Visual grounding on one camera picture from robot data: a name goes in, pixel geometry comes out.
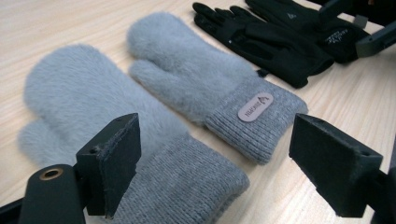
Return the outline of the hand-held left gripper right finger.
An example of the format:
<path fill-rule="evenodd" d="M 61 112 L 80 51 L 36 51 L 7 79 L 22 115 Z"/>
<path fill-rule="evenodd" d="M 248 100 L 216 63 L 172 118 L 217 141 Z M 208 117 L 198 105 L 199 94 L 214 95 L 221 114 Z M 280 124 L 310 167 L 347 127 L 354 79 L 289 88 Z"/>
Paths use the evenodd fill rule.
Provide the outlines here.
<path fill-rule="evenodd" d="M 298 114 L 289 156 L 340 217 L 362 217 L 383 157 L 323 119 Z"/>

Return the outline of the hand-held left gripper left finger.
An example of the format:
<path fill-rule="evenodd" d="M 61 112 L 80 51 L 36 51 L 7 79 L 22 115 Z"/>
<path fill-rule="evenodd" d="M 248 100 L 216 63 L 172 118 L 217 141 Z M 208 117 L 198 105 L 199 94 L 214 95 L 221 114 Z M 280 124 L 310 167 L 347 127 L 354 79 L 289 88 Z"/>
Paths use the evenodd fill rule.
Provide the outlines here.
<path fill-rule="evenodd" d="M 111 120 L 76 155 L 90 216 L 113 218 L 141 157 L 137 113 Z"/>

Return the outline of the black glove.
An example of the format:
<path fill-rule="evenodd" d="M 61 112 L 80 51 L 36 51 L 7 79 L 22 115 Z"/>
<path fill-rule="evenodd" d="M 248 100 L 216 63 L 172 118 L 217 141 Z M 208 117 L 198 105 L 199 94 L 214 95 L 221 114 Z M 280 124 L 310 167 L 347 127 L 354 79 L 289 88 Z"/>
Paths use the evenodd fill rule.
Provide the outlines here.
<path fill-rule="evenodd" d="M 245 9 L 212 9 L 194 3 L 194 22 L 228 49 L 294 88 L 333 65 L 333 58 L 292 30 L 262 21 Z"/>
<path fill-rule="evenodd" d="M 318 11 L 293 0 L 245 0 L 251 10 L 267 22 L 291 29 L 316 44 L 337 63 L 358 59 L 355 44 L 368 36 L 355 24 L 339 18 L 320 21 Z"/>

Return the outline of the grey fluffy mitten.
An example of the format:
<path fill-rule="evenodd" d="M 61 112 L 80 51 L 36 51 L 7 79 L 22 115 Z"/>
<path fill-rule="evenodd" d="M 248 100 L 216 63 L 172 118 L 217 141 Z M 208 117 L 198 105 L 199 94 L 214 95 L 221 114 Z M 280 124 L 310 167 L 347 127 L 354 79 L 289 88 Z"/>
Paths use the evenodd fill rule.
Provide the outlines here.
<path fill-rule="evenodd" d="M 73 164 L 111 120 L 139 117 L 142 156 L 116 215 L 101 224 L 214 224 L 249 186 L 248 177 L 190 136 L 161 102 L 87 45 L 53 51 L 26 79 L 37 116 L 20 132 L 22 152 L 41 167 Z"/>

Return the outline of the grey fluffy mitten oval label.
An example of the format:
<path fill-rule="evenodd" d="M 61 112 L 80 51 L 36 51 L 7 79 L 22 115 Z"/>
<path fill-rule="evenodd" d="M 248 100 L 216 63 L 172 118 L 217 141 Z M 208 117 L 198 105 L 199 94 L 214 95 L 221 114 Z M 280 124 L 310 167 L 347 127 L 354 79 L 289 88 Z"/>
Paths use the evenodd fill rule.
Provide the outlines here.
<path fill-rule="evenodd" d="M 258 164 L 271 159 L 294 116 L 307 111 L 301 98 L 210 46 L 170 13 L 136 21 L 127 45 L 134 80 Z"/>

